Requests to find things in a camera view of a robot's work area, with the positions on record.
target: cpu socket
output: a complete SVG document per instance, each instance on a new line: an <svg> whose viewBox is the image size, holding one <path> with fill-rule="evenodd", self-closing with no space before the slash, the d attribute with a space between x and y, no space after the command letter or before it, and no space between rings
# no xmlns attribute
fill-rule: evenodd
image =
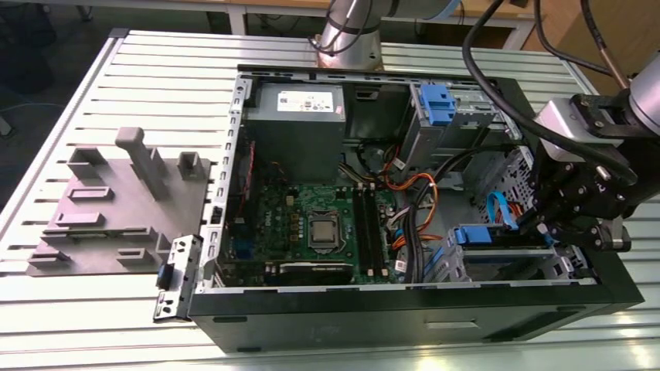
<svg viewBox="0 0 660 371"><path fill-rule="evenodd" d="M310 211L306 214L309 248L318 254L329 254L338 248L338 213L335 211Z"/></svg>

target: side panel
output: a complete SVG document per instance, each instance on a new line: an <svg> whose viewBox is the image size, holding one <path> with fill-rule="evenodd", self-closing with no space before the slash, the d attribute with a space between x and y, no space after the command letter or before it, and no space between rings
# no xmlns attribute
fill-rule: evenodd
<svg viewBox="0 0 660 371"><path fill-rule="evenodd" d="M222 352L438 345L527 339L602 305L202 316Z"/></svg>

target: motherboard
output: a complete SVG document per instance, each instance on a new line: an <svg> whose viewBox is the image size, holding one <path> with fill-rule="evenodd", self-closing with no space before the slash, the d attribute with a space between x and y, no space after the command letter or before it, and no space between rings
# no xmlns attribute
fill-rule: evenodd
<svg viewBox="0 0 660 371"><path fill-rule="evenodd" d="M238 286L394 282L383 222L393 193L367 187L267 185L250 236L231 238L223 281Z"/></svg>

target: desk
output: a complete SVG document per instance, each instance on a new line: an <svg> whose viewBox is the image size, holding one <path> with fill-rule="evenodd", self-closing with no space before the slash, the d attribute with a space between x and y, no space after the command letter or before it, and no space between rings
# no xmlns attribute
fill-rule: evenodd
<svg viewBox="0 0 660 371"><path fill-rule="evenodd" d="M135 367L131 362L159 371L190 364L286 371L660 368L657 203L641 205L626 221L634 246L621 256L646 302L519 344L226 356L194 324L151 323L154 275L22 275L66 187L70 170L62 160L74 147L101 145L106 158L123 158L109 144L127 122L143 128L143 142L161 146L163 158L195 151L219 162L235 65L313 66L315 60L303 39L139 31L115 36L0 214L0 272L10 274L0 277L0 368ZM458 48L385 43L382 55L390 71L466 74ZM546 53L481 49L474 55L487 76L518 80L534 110L551 97L589 91L579 74ZM210 210L203 213L207 219Z"/></svg>
<svg viewBox="0 0 660 371"><path fill-rule="evenodd" d="M10 0L13 2L27 2L26 0ZM231 34L246 35L246 14L299 15L310 17L325 17L325 10L330 0L41 0L43 4L75 5L78 9L85 6L110 6L118 8L170 9L193 10L201 12L223 12L229 15ZM466 25L473 25L483 10L489 6L489 0L462 0L465 4ZM414 19L387 19L387 21L414 22ZM417 19L418 23L457 24L458 11L441 21ZM510 4L499 7L486 26L503 27L511 32L503 43L502 49L518 50L525 43L531 29L534 28L531 5L521 9Z"/></svg>

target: ram slot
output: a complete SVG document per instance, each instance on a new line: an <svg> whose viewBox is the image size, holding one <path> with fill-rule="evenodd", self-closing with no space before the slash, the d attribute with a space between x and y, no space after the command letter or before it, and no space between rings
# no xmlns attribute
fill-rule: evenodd
<svg viewBox="0 0 660 371"><path fill-rule="evenodd" d="M354 236L357 237L359 272L361 274L373 275L373 262L370 259L369 244L369 226L366 225L363 201L363 192L359 189L353 189Z"/></svg>
<svg viewBox="0 0 660 371"><path fill-rule="evenodd" d="M373 190L363 192L363 211L366 217L370 265L375 275L386 275L383 273L383 258L382 258L382 242L379 240L379 223L378 209L375 205L375 194Z"/></svg>

